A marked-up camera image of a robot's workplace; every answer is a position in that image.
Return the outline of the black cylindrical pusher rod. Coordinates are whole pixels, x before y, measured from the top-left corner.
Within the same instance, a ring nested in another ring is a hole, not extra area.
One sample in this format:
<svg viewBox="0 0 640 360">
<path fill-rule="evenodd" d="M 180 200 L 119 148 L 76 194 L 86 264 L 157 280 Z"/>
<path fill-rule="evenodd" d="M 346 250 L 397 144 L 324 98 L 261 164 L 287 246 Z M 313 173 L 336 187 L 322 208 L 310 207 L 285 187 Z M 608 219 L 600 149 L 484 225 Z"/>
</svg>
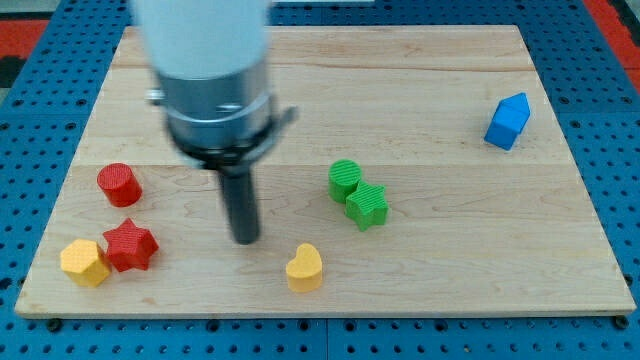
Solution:
<svg viewBox="0 0 640 360">
<path fill-rule="evenodd" d="M 220 172 L 218 178 L 233 240 L 241 245 L 256 242 L 260 219 L 251 171 Z"/>
</svg>

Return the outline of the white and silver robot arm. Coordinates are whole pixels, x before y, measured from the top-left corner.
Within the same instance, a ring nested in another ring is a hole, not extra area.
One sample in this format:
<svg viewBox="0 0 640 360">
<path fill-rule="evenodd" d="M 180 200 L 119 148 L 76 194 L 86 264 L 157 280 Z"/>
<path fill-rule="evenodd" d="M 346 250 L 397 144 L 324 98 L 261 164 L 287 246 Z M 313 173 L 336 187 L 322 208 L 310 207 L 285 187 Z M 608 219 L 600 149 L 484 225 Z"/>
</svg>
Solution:
<svg viewBox="0 0 640 360">
<path fill-rule="evenodd" d="M 175 146 L 217 172 L 235 242 L 260 236 L 252 167 L 277 144 L 294 107 L 278 112 L 264 0 L 133 0 Z"/>
</svg>

